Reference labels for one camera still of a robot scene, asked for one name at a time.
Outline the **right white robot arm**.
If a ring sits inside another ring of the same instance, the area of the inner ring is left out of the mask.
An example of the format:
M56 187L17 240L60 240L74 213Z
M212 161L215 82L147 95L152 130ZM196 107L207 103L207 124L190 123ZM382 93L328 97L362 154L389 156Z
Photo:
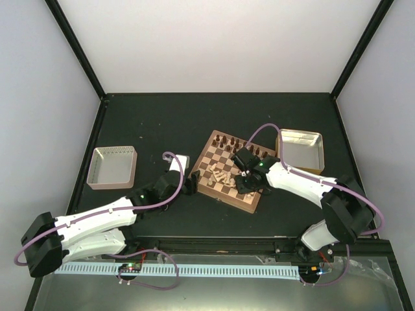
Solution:
M367 234L375 209L354 179L318 176L271 155L260 159L245 147L231 160L241 171L235 177L238 193L270 188L285 190L322 210L324 219L306 229L294 246L300 260L309 261L322 247L338 242L352 244L359 236Z

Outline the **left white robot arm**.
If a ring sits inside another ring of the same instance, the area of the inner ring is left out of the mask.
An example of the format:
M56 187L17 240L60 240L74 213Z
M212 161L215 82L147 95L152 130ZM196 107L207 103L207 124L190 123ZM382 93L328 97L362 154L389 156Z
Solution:
M122 232L148 209L166 209L181 194L198 190L199 171L183 177L169 170L154 183L134 189L107 205L79 214L53 217L38 215L21 238L29 274L43 277L62 264L95 255L118 255L131 259L139 242Z

